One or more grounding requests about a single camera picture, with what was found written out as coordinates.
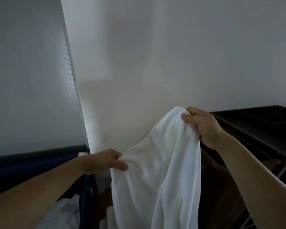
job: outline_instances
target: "right hand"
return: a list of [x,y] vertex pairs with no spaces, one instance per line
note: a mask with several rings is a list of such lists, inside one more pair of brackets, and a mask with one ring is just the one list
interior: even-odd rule
[[210,113],[194,107],[188,107],[187,111],[191,115],[181,114],[181,118],[187,123],[197,124],[202,143],[215,150],[222,135],[226,132]]

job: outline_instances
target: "hand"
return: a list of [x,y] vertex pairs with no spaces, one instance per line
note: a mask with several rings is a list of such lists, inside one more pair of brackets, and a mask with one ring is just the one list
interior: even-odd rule
[[181,114],[181,118],[187,123],[197,124],[202,143],[211,149],[216,149],[221,136],[226,134],[217,120],[210,113],[199,108],[188,107],[187,111],[191,115]]
[[96,154],[82,156],[84,160],[85,173],[90,175],[110,168],[125,171],[128,169],[128,165],[117,160],[120,156],[122,156],[122,154],[113,149],[107,149]]

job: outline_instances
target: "wall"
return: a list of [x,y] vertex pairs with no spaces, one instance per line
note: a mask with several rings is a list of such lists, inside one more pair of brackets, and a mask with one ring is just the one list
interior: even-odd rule
[[0,0],[0,155],[86,143],[64,27],[60,0]]
[[286,0],[62,0],[92,151],[175,106],[286,106]]

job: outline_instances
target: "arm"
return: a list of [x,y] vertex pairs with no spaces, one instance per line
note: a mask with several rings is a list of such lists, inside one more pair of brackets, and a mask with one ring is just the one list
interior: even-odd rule
[[286,229],[286,185],[226,133],[211,114],[193,107],[187,110],[191,115],[182,115],[182,119],[197,124],[201,141],[220,154],[256,227]]
[[0,229],[34,229],[51,205],[83,174],[111,167],[127,170],[125,163],[116,160],[120,156],[112,149],[80,156],[0,194]]

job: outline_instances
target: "white object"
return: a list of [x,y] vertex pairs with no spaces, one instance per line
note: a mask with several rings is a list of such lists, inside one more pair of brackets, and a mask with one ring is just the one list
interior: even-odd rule
[[183,122],[182,113],[189,114],[175,107],[144,141],[119,158],[129,166],[127,171],[111,169],[119,229],[198,228],[199,133]]
[[35,229],[78,229],[80,209],[78,194],[57,201]]

